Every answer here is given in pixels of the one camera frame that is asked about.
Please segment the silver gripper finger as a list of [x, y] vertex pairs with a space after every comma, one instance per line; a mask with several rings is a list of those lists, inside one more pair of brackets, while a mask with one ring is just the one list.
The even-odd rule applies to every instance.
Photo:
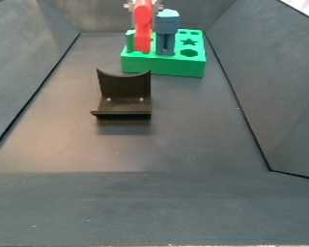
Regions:
[[163, 9], [162, 0], [151, 0], [153, 12], [157, 13]]
[[126, 2], [123, 3], [123, 9], [131, 15], [131, 26], [134, 28], [135, 27], [135, 18], [134, 18], [135, 0], [126, 0]]

